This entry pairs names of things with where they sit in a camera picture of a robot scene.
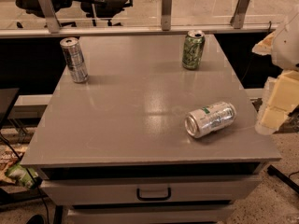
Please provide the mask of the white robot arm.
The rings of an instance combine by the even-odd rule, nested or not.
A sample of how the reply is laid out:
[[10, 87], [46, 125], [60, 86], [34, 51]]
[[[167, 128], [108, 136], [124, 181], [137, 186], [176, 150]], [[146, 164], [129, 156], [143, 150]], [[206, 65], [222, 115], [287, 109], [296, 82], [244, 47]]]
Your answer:
[[299, 5], [274, 32], [255, 44], [252, 52], [270, 55], [272, 64], [282, 69], [277, 78], [269, 77], [264, 84], [255, 124], [257, 133], [270, 135], [299, 106]]

